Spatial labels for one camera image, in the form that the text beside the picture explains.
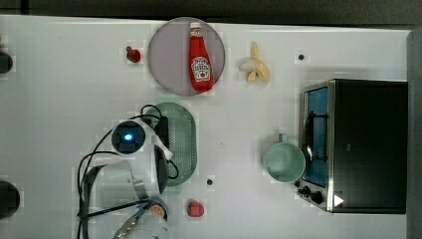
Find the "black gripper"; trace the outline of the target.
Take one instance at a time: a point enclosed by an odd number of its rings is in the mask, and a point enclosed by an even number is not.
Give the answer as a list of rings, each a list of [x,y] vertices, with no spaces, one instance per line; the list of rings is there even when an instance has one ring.
[[[155,133],[159,136],[162,143],[169,147],[169,129],[168,129],[168,118],[162,117],[155,127],[153,128]]]

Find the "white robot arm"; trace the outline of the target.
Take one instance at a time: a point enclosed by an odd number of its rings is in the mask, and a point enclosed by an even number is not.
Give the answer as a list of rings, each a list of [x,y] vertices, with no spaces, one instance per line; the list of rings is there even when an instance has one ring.
[[[79,182],[79,232],[83,239],[168,239],[160,195],[172,152],[140,118],[121,121],[94,149]]]

